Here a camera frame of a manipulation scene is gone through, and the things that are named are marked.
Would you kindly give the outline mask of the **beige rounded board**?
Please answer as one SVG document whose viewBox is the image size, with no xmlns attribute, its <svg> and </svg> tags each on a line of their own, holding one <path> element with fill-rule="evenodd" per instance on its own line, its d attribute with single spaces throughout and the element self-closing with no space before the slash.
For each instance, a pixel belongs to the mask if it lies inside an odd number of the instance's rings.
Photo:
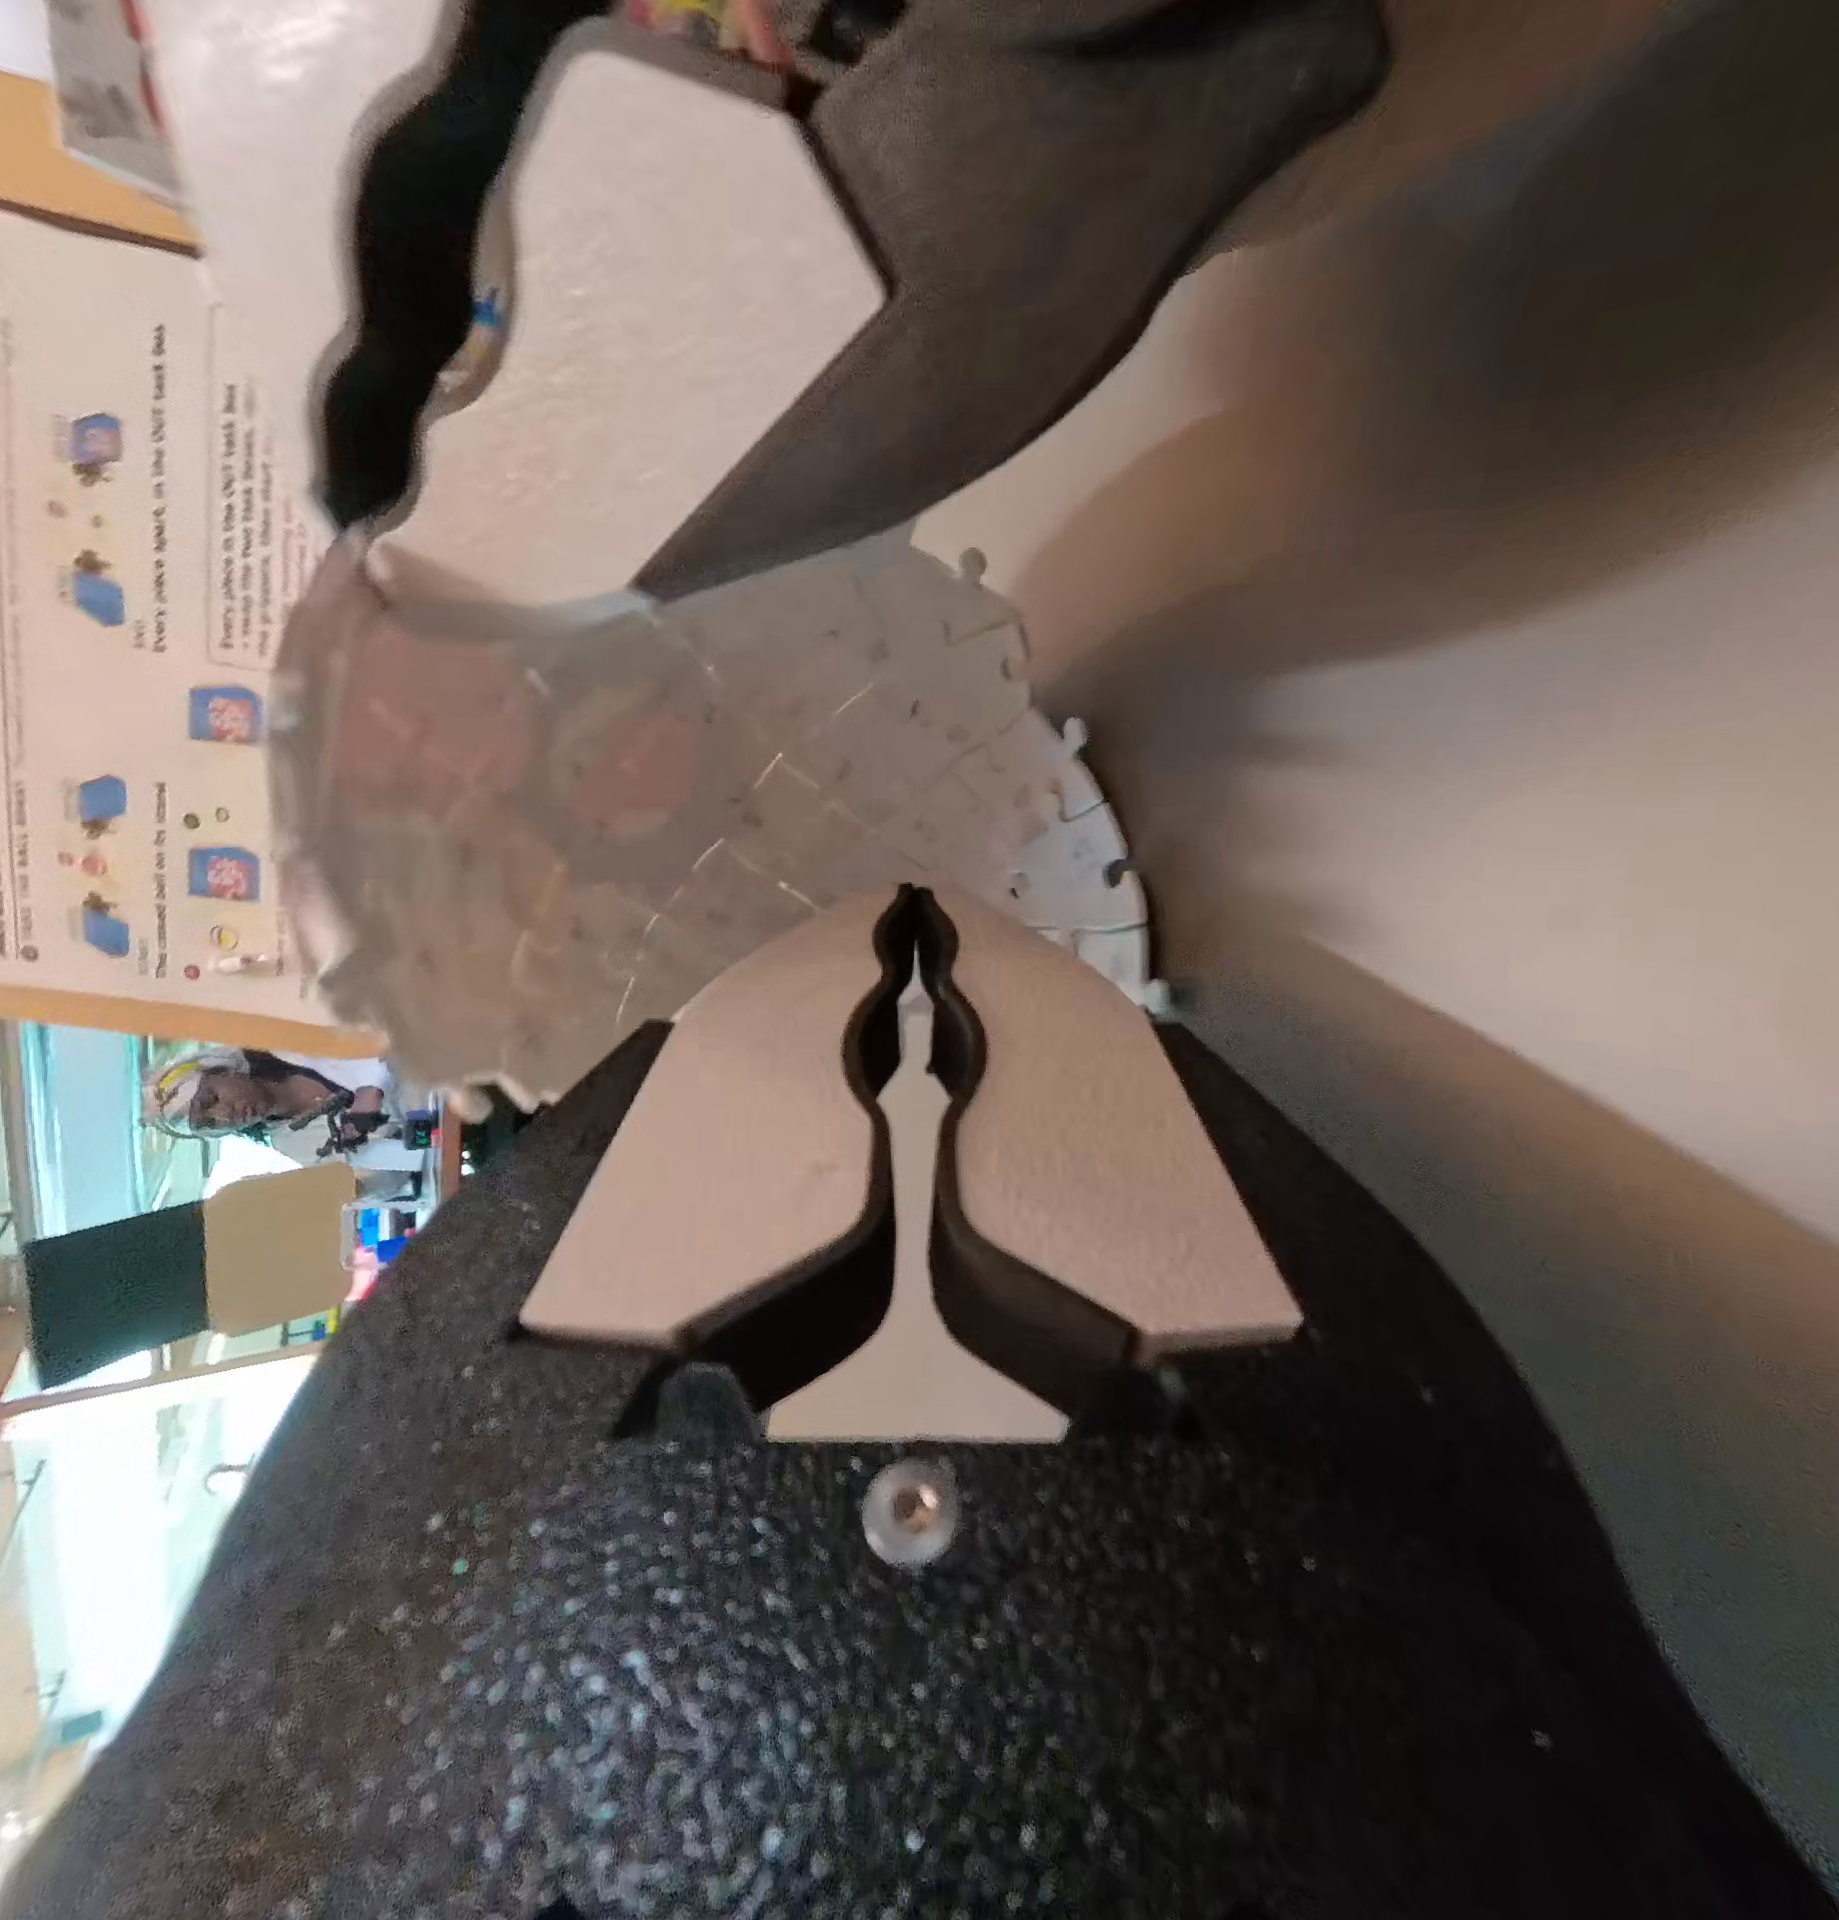
<svg viewBox="0 0 1839 1920">
<path fill-rule="evenodd" d="M 244 1338 L 343 1307 L 353 1198 L 355 1174 L 341 1158 L 244 1179 L 204 1195 L 204 1328 Z"/>
</svg>

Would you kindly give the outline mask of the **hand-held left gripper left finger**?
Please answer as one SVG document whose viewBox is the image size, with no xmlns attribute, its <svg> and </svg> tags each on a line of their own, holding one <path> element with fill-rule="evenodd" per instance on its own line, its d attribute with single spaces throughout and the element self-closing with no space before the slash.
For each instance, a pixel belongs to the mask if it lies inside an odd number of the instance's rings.
<svg viewBox="0 0 1839 1920">
<path fill-rule="evenodd" d="M 520 1330 L 727 1368 L 780 1404 L 890 1307 L 890 1140 L 911 913 L 899 885 L 790 925 L 674 1019 L 520 1307 Z"/>
</svg>

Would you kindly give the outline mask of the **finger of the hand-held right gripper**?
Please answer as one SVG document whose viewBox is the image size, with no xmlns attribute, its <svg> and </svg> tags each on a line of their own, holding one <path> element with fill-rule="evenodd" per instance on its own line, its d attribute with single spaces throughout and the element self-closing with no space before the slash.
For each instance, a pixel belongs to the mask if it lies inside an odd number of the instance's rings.
<svg viewBox="0 0 1839 1920">
<path fill-rule="evenodd" d="M 358 115 L 332 230 L 345 305 L 307 401 L 332 530 L 410 492 L 420 421 L 472 331 L 480 220 L 560 31 L 560 4 L 443 4 L 428 50 Z"/>
<path fill-rule="evenodd" d="M 511 305 L 485 385 L 420 424 L 366 557 L 401 610 L 582 618 L 879 313 L 807 130 L 747 82 L 564 35 L 494 179 Z"/>
</svg>

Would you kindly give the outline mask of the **partly built puzzle ball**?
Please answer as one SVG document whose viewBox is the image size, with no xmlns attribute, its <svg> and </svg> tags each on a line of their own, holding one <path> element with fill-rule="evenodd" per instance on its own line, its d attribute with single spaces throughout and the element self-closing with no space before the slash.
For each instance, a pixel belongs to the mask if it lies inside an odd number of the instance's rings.
<svg viewBox="0 0 1839 1920">
<path fill-rule="evenodd" d="M 590 618 L 387 591 L 337 538 L 277 653 L 284 904 L 330 1011 L 518 1105 L 855 894 L 953 889 L 1169 1007 L 1085 723 L 986 554 L 907 534 Z"/>
</svg>

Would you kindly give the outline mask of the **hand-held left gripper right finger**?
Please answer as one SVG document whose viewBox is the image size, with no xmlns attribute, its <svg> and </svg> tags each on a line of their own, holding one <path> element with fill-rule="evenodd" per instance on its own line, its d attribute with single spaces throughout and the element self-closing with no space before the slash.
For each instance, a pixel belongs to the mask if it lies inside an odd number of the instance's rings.
<svg viewBox="0 0 1839 1920">
<path fill-rule="evenodd" d="M 1162 1397 L 1162 1370 L 1307 1316 L 1144 1007 L 1000 909 L 918 890 L 948 1090 L 932 1296 L 1043 1404 Z"/>
</svg>

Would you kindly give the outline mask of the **black flat panel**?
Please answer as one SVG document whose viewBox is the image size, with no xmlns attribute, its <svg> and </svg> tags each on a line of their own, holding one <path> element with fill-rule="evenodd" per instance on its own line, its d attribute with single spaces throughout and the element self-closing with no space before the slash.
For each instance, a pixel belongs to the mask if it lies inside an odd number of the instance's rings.
<svg viewBox="0 0 1839 1920">
<path fill-rule="evenodd" d="M 23 1277 L 41 1392 L 213 1328 L 203 1203 L 27 1241 Z"/>
</svg>

